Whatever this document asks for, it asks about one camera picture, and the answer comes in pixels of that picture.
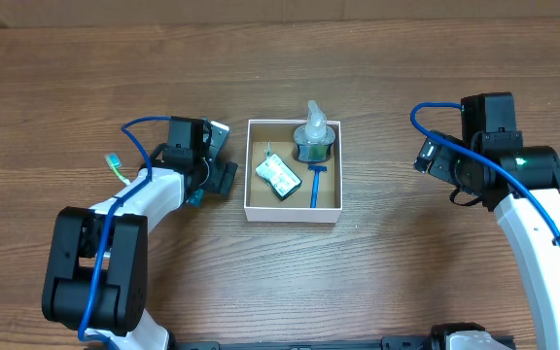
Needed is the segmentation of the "teal toothpaste tube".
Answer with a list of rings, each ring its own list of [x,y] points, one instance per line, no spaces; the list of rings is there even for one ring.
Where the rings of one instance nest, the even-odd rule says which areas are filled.
[[[197,189],[189,197],[189,199],[187,200],[187,203],[191,206],[194,206],[194,207],[200,207],[203,197],[204,197],[204,190],[203,189]]]

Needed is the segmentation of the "green white soap packet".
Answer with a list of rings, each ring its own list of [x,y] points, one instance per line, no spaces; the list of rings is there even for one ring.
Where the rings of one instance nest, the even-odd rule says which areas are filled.
[[[264,160],[256,167],[256,174],[283,201],[300,188],[302,181],[283,159],[272,152],[270,142],[263,155]]]

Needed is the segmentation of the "green white toothbrush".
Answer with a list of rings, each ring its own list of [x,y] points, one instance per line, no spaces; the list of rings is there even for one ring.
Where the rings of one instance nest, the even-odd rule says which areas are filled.
[[[114,172],[114,174],[120,181],[122,181],[127,186],[131,184],[130,180],[121,174],[120,168],[122,166],[122,163],[115,153],[105,155],[104,159],[109,168]]]

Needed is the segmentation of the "blue razor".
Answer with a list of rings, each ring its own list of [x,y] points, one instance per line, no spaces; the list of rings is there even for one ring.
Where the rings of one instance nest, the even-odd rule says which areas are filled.
[[[324,166],[324,165],[309,164],[308,169],[310,171],[314,172],[312,191],[311,191],[311,199],[310,199],[310,207],[311,208],[316,208],[317,207],[317,200],[318,200],[320,174],[322,172],[326,172],[327,167]]]

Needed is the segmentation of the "clear pump bottle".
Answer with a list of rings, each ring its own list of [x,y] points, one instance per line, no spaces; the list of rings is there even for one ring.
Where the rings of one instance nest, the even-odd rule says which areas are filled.
[[[335,132],[315,100],[307,103],[306,123],[296,128],[294,159],[302,163],[321,163],[331,157]]]

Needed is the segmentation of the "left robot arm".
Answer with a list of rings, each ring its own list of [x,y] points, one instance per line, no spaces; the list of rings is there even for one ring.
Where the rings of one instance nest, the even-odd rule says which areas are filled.
[[[134,179],[89,208],[56,216],[42,294],[44,317],[99,349],[176,346],[153,319],[148,297],[149,235],[168,214],[206,193],[229,194],[237,165],[218,156],[230,129],[220,122],[164,117],[168,136],[152,152],[132,141],[143,162]]]

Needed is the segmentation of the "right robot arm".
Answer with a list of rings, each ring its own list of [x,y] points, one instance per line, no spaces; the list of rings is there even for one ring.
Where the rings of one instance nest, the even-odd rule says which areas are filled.
[[[549,146],[527,147],[516,125],[509,92],[481,93],[444,102],[461,117],[456,138],[411,124],[426,139],[415,170],[453,186],[494,213],[515,256],[529,300],[538,346],[560,349],[560,158]]]

